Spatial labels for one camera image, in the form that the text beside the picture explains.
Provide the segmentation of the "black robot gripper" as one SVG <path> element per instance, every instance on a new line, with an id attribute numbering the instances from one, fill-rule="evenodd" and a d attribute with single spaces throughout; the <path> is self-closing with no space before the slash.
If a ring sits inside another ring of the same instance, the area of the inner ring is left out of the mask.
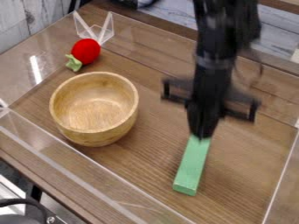
<path id="1" fill-rule="evenodd" d="M 161 98 L 184 105 L 189 130 L 197 138 L 211 138 L 225 116 L 252 123 L 260 105 L 257 98 L 233 86 L 229 76 L 164 79 Z"/>

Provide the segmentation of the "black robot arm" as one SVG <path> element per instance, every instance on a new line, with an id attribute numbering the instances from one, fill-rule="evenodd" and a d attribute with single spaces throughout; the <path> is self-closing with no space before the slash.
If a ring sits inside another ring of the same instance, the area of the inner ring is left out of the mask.
<path id="1" fill-rule="evenodd" d="M 231 75 L 239 53 L 259 39 L 257 0 L 192 0 L 197 25 L 192 79 L 163 80 L 161 98 L 184 105 L 189 132 L 212 137 L 224 116 L 253 122 L 260 100 L 237 90 Z"/>

